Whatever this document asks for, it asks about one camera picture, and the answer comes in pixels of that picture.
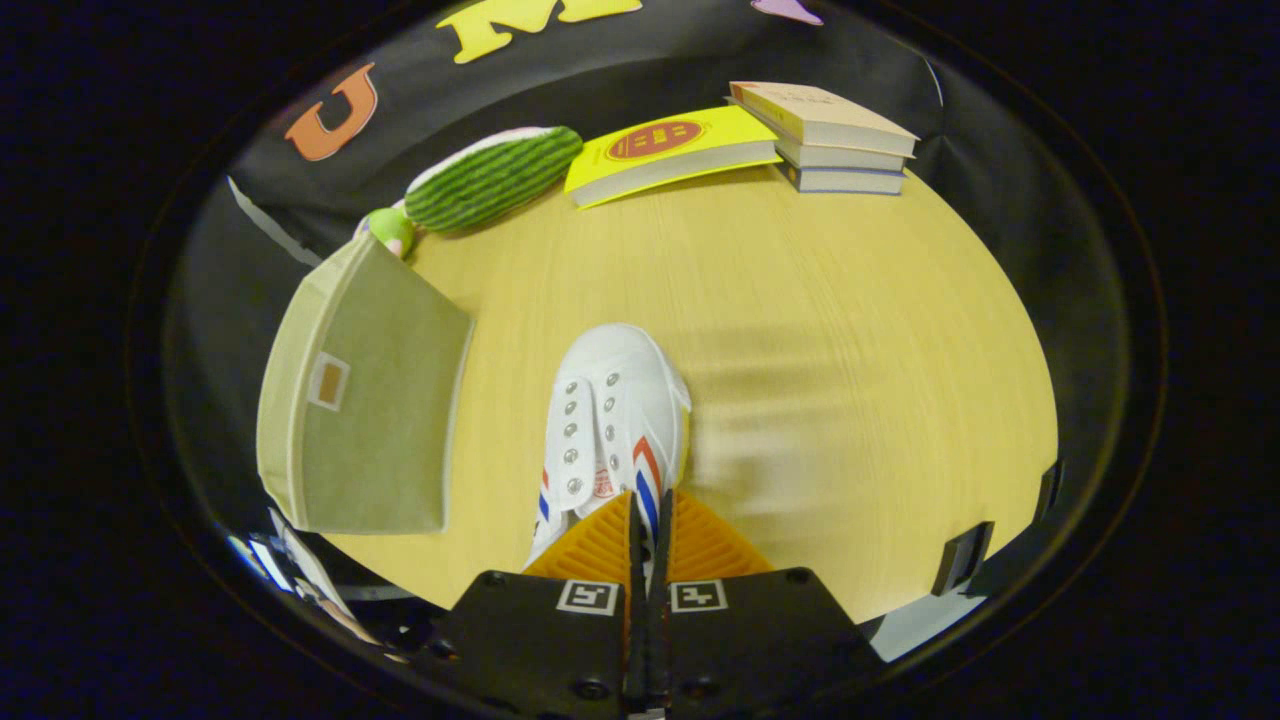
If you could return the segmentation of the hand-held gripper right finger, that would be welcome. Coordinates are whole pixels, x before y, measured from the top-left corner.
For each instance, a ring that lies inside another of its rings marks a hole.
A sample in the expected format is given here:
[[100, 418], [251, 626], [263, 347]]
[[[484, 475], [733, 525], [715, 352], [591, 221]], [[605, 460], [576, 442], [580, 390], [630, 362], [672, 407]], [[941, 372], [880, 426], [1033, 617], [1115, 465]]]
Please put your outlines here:
[[669, 717], [822, 717], [884, 673], [819, 575], [773, 568], [704, 502], [663, 502], [652, 675]]

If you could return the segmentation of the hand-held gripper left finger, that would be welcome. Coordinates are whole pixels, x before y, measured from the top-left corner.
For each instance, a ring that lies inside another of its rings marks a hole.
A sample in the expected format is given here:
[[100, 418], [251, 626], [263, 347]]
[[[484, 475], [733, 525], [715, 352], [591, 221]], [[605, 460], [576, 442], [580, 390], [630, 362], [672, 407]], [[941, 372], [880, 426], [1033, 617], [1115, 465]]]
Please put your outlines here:
[[620, 719], [632, 496], [575, 523], [521, 573], [476, 577], [440, 621], [440, 679], [500, 719]]

